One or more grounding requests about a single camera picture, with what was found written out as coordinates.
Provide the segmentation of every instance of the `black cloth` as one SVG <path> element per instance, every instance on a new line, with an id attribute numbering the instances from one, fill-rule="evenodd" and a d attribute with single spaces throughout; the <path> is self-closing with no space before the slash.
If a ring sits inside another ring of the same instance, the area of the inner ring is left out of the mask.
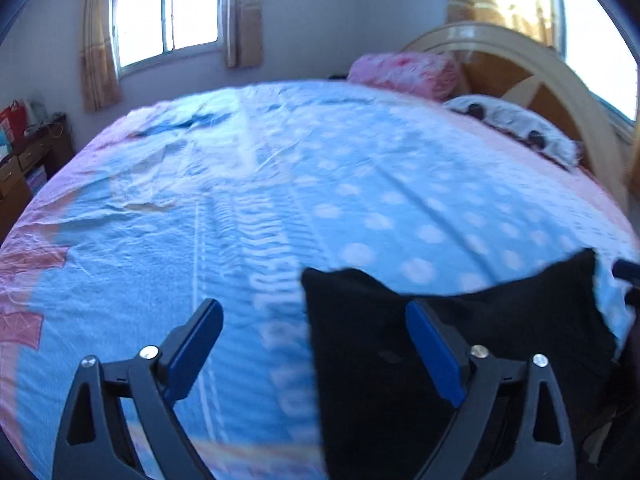
<path id="1" fill-rule="evenodd" d="M 474 294 L 420 296 L 470 344 L 495 356 L 547 355 L 580 442 L 614 366 L 616 344 L 593 295 L 595 255 L 583 250 L 540 274 Z M 356 269 L 302 274 L 332 480 L 411 479 L 453 414 L 404 325 L 414 296 Z"/>

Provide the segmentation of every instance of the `bed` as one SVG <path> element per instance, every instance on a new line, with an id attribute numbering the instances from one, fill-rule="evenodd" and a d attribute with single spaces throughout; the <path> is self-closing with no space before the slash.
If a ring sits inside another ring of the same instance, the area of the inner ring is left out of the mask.
<path id="1" fill-rule="evenodd" d="M 409 49 L 475 52 L 461 55 L 469 79 L 494 85 L 482 93 L 582 140 L 602 184 L 440 104 L 325 81 L 135 110 L 57 174 L 0 251 L 0 423 L 38 478 L 50 478 L 79 360 L 129 358 L 205 298 L 223 305 L 225 327 L 176 406 L 196 450 L 219 479 L 325 478 L 307 266 L 458 294 L 594 247 L 598 309 L 622 349 L 634 316 L 610 266 L 638 260 L 640 246 L 615 138 L 600 134 L 603 112 L 564 64 L 493 29 L 445 27 Z M 520 71 L 496 72 L 496 60 Z M 125 409 L 147 474 L 161 478 Z"/>

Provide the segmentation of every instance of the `silver bolt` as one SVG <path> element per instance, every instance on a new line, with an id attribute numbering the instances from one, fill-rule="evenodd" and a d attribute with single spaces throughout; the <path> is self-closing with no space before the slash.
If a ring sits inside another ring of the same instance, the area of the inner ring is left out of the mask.
<path id="1" fill-rule="evenodd" d="M 91 368 L 92 366 L 95 365 L 97 360 L 98 359 L 95 358 L 95 355 L 87 355 L 86 357 L 82 358 L 82 361 L 80 361 L 80 364 L 84 368 Z"/>
<path id="2" fill-rule="evenodd" d="M 545 355 L 535 354 L 533 356 L 533 364 L 539 366 L 540 368 L 544 368 L 549 364 L 549 359 L 547 359 Z"/>
<path id="3" fill-rule="evenodd" d="M 482 345 L 473 345 L 471 347 L 471 355 L 478 359 L 489 357 L 489 351 Z"/>
<path id="4" fill-rule="evenodd" d="M 158 355 L 159 351 L 160 349 L 157 346 L 153 346 L 153 345 L 145 346 L 140 351 L 140 357 L 142 357 L 143 359 L 153 359 Z"/>

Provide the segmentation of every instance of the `headboard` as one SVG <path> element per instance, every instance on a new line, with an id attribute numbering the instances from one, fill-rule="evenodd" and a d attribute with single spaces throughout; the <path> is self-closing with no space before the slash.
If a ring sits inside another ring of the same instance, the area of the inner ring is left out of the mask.
<path id="1" fill-rule="evenodd" d="M 627 212 L 622 155 L 604 108 L 553 50 L 508 28 L 481 22 L 437 28 L 404 50 L 452 52 L 462 65 L 470 93 L 529 108 L 583 142 L 583 165 Z"/>

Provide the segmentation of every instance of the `window pane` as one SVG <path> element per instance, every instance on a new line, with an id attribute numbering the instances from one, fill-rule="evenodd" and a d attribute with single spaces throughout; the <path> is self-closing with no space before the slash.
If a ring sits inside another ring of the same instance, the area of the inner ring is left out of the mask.
<path id="1" fill-rule="evenodd" d="M 171 17 L 172 0 L 164 0 L 164 34 L 166 36 L 166 49 L 174 49 L 174 26 Z"/>
<path id="2" fill-rule="evenodd" d="M 629 119 L 638 106 L 638 64 L 597 0 L 564 0 L 566 63 Z"/>
<path id="3" fill-rule="evenodd" d="M 118 0 L 116 25 L 120 65 L 162 54 L 160 0 Z"/>
<path id="4" fill-rule="evenodd" d="M 174 0 L 176 48 L 218 39 L 218 0 Z"/>

